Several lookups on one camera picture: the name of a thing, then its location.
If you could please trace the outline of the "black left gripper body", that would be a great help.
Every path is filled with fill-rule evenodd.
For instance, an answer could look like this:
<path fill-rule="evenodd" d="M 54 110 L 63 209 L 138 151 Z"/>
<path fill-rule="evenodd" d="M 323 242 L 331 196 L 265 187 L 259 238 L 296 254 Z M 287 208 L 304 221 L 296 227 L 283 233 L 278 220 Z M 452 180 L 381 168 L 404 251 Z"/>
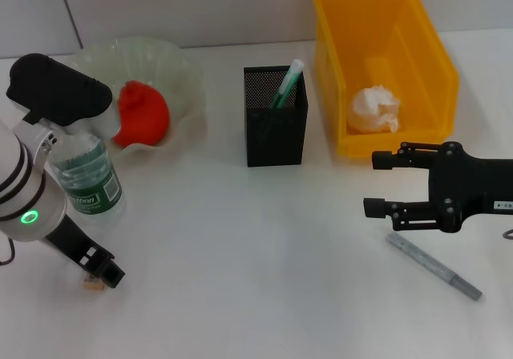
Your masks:
<path fill-rule="evenodd" d="M 68 215 L 43 240 L 89 273 L 116 273 L 114 256 L 93 241 Z"/>

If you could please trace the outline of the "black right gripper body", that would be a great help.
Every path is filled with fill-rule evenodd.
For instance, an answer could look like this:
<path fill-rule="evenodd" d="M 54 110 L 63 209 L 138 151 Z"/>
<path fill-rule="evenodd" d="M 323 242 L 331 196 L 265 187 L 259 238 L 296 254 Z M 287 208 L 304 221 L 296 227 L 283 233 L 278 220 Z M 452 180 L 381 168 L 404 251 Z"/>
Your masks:
<path fill-rule="evenodd" d="M 429 168 L 429 201 L 440 230 L 456 233 L 474 215 L 513 215 L 513 159 L 482 159 L 443 143 Z"/>

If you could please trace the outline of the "beige eraser with barcode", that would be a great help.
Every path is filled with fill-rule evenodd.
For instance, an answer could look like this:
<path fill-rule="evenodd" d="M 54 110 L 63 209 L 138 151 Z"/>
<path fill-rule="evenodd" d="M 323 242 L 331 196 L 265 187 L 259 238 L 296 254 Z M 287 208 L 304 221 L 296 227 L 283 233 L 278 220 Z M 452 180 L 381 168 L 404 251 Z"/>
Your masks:
<path fill-rule="evenodd" d="M 88 291 L 101 292 L 105 289 L 105 284 L 98 277 L 87 272 L 83 278 L 83 288 Z"/>

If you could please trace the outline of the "grey marker pen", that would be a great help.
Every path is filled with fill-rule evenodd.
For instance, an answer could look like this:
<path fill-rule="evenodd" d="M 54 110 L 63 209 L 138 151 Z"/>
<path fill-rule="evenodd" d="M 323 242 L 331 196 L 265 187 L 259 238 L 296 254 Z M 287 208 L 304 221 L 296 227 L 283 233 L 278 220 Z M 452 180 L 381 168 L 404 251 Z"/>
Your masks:
<path fill-rule="evenodd" d="M 436 275 L 436 277 L 457 289 L 473 301 L 478 301 L 483 295 L 480 290 L 463 279 L 456 272 L 433 258 L 433 256 L 419 248 L 417 245 L 411 243 L 403 236 L 400 236 L 397 232 L 388 234 L 386 236 L 386 240 L 390 245 L 397 248 L 409 258 L 420 264 L 423 268 Z"/>

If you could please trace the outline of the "white paper ball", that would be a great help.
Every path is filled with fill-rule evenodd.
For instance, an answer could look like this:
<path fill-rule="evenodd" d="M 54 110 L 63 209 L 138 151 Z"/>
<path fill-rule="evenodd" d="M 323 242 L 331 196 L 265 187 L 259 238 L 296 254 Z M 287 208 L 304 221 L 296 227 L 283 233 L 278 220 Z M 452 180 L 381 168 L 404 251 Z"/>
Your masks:
<path fill-rule="evenodd" d="M 361 133 L 396 133 L 401 102 L 383 85 L 360 90 L 349 104 L 348 126 Z"/>

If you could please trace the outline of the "clear water bottle green label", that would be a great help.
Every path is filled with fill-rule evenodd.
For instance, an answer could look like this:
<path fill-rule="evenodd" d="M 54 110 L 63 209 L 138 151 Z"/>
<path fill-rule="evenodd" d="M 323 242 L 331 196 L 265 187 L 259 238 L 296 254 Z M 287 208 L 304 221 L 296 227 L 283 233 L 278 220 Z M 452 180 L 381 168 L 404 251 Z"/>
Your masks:
<path fill-rule="evenodd" d="M 49 165 L 78 214 L 96 226 L 118 222 L 123 189 L 102 139 L 86 132 L 59 132 Z"/>

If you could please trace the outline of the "red-orange fruit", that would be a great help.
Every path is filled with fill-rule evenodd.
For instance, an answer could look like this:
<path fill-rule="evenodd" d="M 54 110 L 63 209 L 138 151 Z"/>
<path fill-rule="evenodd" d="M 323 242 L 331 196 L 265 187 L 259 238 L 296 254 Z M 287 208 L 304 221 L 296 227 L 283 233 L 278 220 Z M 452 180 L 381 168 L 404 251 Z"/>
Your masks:
<path fill-rule="evenodd" d="M 113 141 L 119 146 L 135 143 L 155 146 L 167 134 L 170 112 L 164 97 L 154 87 L 135 80 L 126 82 L 118 108 L 121 128 Z"/>

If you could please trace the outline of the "light green pen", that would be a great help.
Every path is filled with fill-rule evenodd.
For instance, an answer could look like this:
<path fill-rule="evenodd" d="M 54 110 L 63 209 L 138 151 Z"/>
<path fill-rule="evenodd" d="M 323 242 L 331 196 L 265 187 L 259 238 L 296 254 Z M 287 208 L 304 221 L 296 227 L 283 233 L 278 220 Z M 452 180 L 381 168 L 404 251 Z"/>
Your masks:
<path fill-rule="evenodd" d="M 277 110 L 281 109 L 285 105 L 290 93 L 296 86 L 297 81 L 304 70 L 304 67 L 305 63 L 302 60 L 294 59 L 289 69 L 287 70 L 287 73 L 285 74 L 285 77 L 283 78 L 281 85 L 279 86 L 276 94 L 273 96 L 273 100 L 270 104 L 270 116 L 261 131 L 261 136 L 259 138 L 260 143 L 264 142 L 266 135 L 269 133 L 269 130 L 273 125 L 273 121 L 277 115 Z"/>

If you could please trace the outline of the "black mesh pen holder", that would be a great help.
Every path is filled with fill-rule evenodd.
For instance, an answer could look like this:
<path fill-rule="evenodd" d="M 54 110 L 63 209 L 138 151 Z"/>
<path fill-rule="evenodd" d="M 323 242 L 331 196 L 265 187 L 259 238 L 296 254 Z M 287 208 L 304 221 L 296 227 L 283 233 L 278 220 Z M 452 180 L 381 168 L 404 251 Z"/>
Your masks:
<path fill-rule="evenodd" d="M 283 107 L 271 107 L 287 70 L 287 66 L 244 68 L 248 167 L 301 164 L 309 109 L 304 77 L 299 77 Z"/>

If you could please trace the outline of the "translucent green wavy fruit bowl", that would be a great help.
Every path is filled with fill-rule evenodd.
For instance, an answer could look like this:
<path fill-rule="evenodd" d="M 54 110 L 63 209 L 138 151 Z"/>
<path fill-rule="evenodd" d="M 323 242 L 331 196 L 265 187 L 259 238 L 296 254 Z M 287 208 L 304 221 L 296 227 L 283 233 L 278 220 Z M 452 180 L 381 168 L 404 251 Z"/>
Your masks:
<path fill-rule="evenodd" d="M 176 44 L 157 38 L 117 38 L 95 43 L 71 55 L 66 64 L 110 87 L 115 99 L 125 83 L 137 81 L 165 99 L 170 127 L 155 146 L 125 148 L 107 143 L 112 159 L 132 155 L 172 154 L 204 128 L 205 89 L 201 65 Z"/>

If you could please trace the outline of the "yellow plastic storage bin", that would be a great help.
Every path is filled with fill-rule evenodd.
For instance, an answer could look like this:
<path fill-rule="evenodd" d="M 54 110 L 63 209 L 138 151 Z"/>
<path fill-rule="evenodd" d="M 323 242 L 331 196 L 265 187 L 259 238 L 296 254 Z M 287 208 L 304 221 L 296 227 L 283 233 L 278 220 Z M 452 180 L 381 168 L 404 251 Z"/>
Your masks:
<path fill-rule="evenodd" d="M 421 0 L 313 0 L 314 74 L 331 143 L 366 158 L 404 141 L 441 143 L 454 130 L 458 72 Z M 364 134 L 347 123 L 361 90 L 383 86 L 398 98 L 400 128 Z"/>

